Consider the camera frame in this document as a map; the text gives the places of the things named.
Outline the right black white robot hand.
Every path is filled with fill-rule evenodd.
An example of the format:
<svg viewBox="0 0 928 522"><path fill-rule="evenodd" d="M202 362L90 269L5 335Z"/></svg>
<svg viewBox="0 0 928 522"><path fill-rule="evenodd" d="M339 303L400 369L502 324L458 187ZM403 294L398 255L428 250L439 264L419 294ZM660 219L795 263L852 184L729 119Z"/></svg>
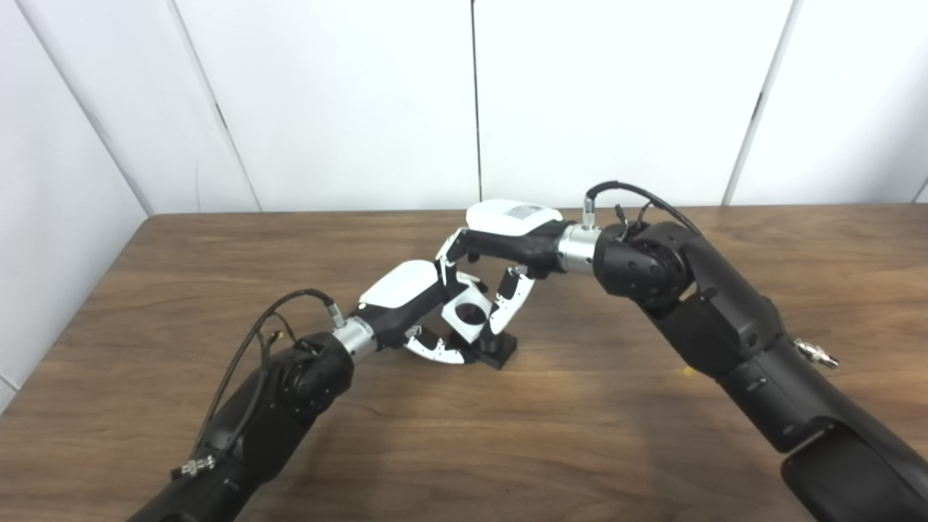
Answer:
<svg viewBox="0 0 928 522"><path fill-rule="evenodd" d="M561 238L573 222L556 209L514 199L487 199L468 208L465 227L458 228L435 257L445 293L462 286L457 261L493 257L513 262L496 291L478 339L491 341L503 333L523 306L537 280L566 273Z"/></svg>

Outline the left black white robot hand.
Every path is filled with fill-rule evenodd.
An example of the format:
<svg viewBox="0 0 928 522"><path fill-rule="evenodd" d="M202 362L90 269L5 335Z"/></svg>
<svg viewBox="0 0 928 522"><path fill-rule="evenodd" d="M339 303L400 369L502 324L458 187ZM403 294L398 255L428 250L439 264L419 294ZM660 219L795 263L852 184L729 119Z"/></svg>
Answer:
<svg viewBox="0 0 928 522"><path fill-rule="evenodd" d="M485 284L466 272L462 286L445 293L434 262L413 259L398 264L359 297L339 338L362 337L352 344L370 352L405 350L445 365L473 364L470 345L477 340L489 303Z"/></svg>

